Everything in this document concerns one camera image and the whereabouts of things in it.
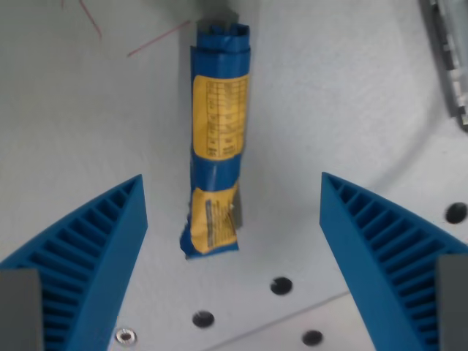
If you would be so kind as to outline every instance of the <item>gray device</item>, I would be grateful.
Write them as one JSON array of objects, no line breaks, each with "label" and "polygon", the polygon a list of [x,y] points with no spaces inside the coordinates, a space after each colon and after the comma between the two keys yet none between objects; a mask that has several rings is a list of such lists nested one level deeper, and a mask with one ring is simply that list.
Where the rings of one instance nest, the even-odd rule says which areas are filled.
[{"label": "gray device", "polygon": [[419,1],[448,110],[468,132],[468,1]]},{"label": "gray device", "polygon": [[468,254],[444,254],[436,264],[440,351],[468,350]]},{"label": "gray device", "polygon": [[0,350],[44,351],[42,291],[36,269],[0,271]]}]

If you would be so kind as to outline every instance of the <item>yellow label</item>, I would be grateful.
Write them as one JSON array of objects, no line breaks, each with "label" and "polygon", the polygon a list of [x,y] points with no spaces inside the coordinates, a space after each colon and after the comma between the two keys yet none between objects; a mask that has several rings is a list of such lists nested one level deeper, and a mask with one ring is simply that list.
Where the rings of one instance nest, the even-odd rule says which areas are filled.
[{"label": "yellow label", "polygon": [[202,254],[237,241],[231,214],[236,191],[237,184],[220,192],[204,192],[195,188],[190,231],[193,246]]},{"label": "yellow label", "polygon": [[217,79],[202,75],[193,83],[193,148],[213,161],[242,152],[249,76]]}]

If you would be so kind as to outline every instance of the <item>white surface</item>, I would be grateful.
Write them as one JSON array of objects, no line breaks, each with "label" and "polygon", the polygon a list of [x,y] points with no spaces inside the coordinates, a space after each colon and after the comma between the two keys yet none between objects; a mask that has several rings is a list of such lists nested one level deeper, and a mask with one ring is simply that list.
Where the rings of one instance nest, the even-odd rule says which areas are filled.
[{"label": "white surface", "polygon": [[[443,212],[468,201],[468,139],[444,110],[417,0],[233,2],[254,52],[241,250],[190,262],[193,27],[126,55],[197,20],[200,2],[85,0],[102,41],[78,1],[59,2],[0,3],[0,259],[142,173],[149,229],[118,320],[134,350],[204,350],[345,292],[318,224],[322,171],[466,233]],[[294,290],[280,298],[269,283],[283,275]],[[214,327],[193,326],[199,309]]]},{"label": "white surface", "polygon": [[[323,334],[322,342],[309,349],[302,335],[310,330]],[[375,351],[366,326],[351,295],[333,299],[280,320],[222,345],[216,351],[314,350],[314,351]]]}]

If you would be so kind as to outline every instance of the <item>mounting hole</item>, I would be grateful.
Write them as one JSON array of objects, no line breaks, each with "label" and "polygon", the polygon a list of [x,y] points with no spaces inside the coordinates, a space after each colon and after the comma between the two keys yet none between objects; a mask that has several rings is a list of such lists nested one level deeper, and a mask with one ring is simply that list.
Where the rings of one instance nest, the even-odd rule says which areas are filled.
[{"label": "mounting hole", "polygon": [[137,334],[128,328],[121,328],[116,333],[116,340],[119,344],[129,346],[137,342]]},{"label": "mounting hole", "polygon": [[445,212],[445,219],[451,224],[462,223],[468,214],[466,203],[453,203]]},{"label": "mounting hole", "polygon": [[323,340],[323,334],[319,331],[307,331],[302,335],[302,342],[306,346],[317,346]]},{"label": "mounting hole", "polygon": [[270,289],[275,295],[286,295],[293,289],[293,282],[285,276],[273,279]]},{"label": "mounting hole", "polygon": [[208,311],[198,311],[193,315],[192,322],[199,328],[208,328],[213,325],[214,316]]}]

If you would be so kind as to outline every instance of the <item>nutrition facts label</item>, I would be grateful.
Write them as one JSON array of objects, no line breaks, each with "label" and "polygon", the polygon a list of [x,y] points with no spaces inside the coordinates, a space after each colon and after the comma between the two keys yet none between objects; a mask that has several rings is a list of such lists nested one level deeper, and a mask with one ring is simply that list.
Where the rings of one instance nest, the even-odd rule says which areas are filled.
[{"label": "nutrition facts label", "polygon": [[[248,77],[201,78],[205,78],[204,86],[198,91],[197,84],[194,88],[195,152],[208,159],[228,159],[241,153],[244,146]],[[201,96],[195,94],[203,92],[205,103],[197,104]]]}]

